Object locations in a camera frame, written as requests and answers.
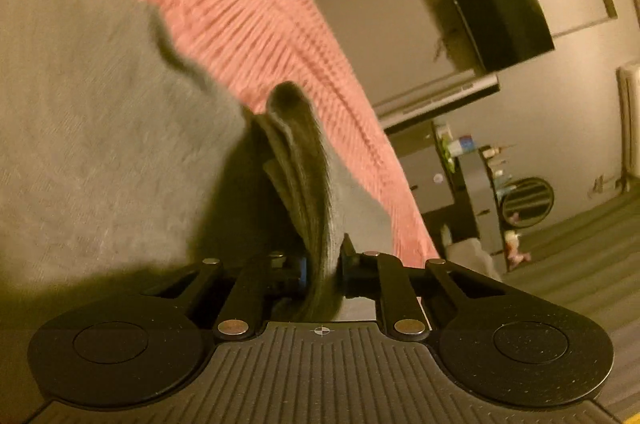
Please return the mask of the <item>grey sweatpants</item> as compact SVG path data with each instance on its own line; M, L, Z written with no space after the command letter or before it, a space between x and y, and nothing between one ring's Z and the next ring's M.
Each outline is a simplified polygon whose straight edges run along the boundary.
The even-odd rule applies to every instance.
M41 407L27 347L86 303L208 256L311 261L306 310L340 304L341 243L390 251L390 219L296 84L247 110L137 0L1 0L1 418Z

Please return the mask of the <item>dark cabinet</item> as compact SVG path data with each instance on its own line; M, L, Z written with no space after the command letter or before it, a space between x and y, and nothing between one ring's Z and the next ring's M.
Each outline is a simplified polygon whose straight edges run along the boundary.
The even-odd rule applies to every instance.
M489 256L503 256L497 196L480 151L450 152L454 142L433 121L390 128L386 135L438 254L475 237Z

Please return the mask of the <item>grey soundbar shelf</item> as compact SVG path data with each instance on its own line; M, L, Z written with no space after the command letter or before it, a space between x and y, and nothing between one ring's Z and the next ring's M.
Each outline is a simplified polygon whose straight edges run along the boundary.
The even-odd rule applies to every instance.
M373 105L378 122L384 128L401 124L403 121L434 112L442 106L467 98L474 93L499 88L499 78L495 72L476 75L473 69L449 75L420 84L409 91L386 98Z

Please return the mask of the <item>pink ribbed bedspread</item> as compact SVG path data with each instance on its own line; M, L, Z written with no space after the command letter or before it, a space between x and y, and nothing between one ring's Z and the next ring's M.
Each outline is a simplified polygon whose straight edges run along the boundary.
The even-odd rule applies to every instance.
M390 215L396 255L419 267L437 254L390 141L314 0L145 0L178 50L253 112L292 81L311 98L342 161Z

